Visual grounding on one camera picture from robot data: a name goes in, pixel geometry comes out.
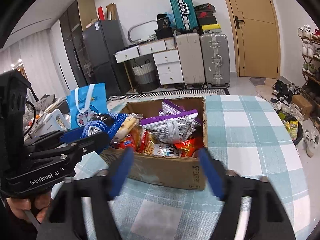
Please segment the blue gift bag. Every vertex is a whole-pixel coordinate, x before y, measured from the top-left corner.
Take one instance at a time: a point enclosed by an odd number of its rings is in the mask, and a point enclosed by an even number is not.
[[[71,129],[85,126],[94,114],[109,113],[104,83],[76,88],[67,96],[70,108]]]

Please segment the teal suitcase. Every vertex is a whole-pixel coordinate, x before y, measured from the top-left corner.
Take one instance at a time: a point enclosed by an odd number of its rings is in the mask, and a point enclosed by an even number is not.
[[[192,0],[170,0],[170,3],[178,29],[192,31],[199,28]]]

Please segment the table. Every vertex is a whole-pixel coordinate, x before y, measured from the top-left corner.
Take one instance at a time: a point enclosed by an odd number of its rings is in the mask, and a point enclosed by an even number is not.
[[[150,100],[136,98],[130,101]],[[205,96],[208,149],[225,167],[244,177],[268,176],[278,193],[297,240],[310,234],[310,200],[298,153],[270,103],[255,96]],[[121,110],[124,103],[114,108]],[[96,154],[77,164],[76,179],[106,167]],[[96,239],[90,215],[90,199],[84,200],[90,239]],[[209,239],[223,202],[203,191],[162,187],[127,179],[122,193],[110,202],[123,239]],[[250,198],[243,197],[235,239],[243,239]]]

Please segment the ceiling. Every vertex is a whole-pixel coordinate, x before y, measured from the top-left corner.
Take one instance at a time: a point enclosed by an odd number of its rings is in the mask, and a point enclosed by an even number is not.
[[[44,29],[50,28],[74,0],[36,0],[12,30],[3,49]]]

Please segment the human hand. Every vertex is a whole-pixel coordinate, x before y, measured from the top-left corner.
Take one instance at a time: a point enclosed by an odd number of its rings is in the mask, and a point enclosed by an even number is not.
[[[36,218],[40,223],[42,223],[45,217],[50,201],[51,201],[51,191],[46,194],[39,195],[35,199],[34,205],[37,209],[40,210]],[[26,213],[24,212],[25,210],[31,209],[31,201],[29,199],[7,198],[7,203],[10,206],[12,213],[17,218],[20,218],[29,222],[29,219]]]

